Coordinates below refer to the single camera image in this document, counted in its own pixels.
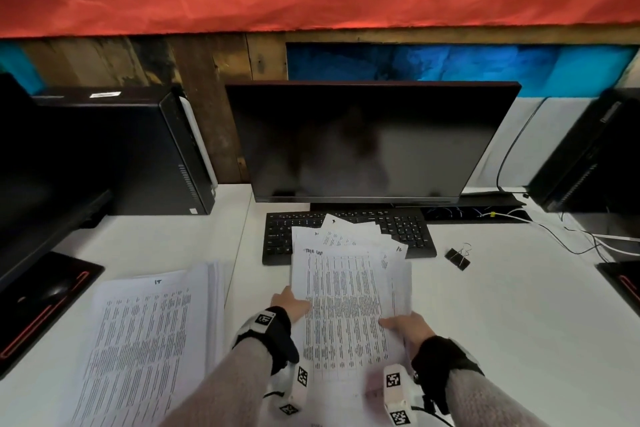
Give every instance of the hand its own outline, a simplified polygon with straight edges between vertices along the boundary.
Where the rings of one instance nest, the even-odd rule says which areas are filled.
[[[413,360],[420,351],[420,346],[425,340],[436,335],[417,312],[411,316],[396,316],[395,318],[380,318],[378,324],[385,329],[398,331],[409,342],[409,355]]]
[[[311,302],[296,299],[293,296],[293,292],[291,292],[291,286],[286,286],[282,289],[282,293],[273,294],[271,306],[279,306],[287,311],[289,320],[293,325],[311,309]]]

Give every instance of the wooden wall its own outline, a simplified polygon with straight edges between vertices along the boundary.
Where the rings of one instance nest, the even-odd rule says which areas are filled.
[[[249,181],[224,82],[286,80],[287,42],[640,44],[640,25],[431,27],[18,41],[48,86],[181,83],[220,183]]]

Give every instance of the ventilation grille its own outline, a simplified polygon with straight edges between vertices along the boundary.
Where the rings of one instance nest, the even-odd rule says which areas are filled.
[[[182,177],[184,178],[184,182],[186,182],[187,187],[189,188],[189,192],[191,193],[191,196],[193,196],[193,199],[195,199],[199,203],[200,202],[200,197],[198,196],[198,193],[196,192],[196,188],[193,185],[193,181],[191,180],[191,176],[189,176],[189,173],[187,172],[187,169],[182,164],[178,164],[178,168],[180,169],[180,172],[182,173]]]

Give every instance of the desktop computer case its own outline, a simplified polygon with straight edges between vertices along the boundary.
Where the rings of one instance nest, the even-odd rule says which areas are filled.
[[[638,214],[640,89],[605,90],[528,187],[548,212]]]
[[[50,88],[33,99],[66,152],[113,191],[109,214],[209,214],[214,176],[180,97],[179,86],[153,86]]]

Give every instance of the black wrist strap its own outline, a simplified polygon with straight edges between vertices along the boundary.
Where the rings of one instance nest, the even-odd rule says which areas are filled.
[[[271,358],[273,359],[273,365],[271,367],[271,374],[275,375],[281,369],[283,369],[287,362],[297,363],[300,360],[298,350],[291,340],[291,320],[289,315],[282,307],[269,307],[266,309],[275,313],[275,318],[269,324],[268,330],[265,334],[260,334],[256,331],[249,330],[238,336],[236,345],[243,339],[248,337],[256,338],[265,348],[267,348]]]
[[[445,387],[451,370],[466,369],[484,375],[455,342],[440,336],[431,337],[422,343],[411,366],[418,374],[425,397],[433,401],[444,415],[449,415]]]

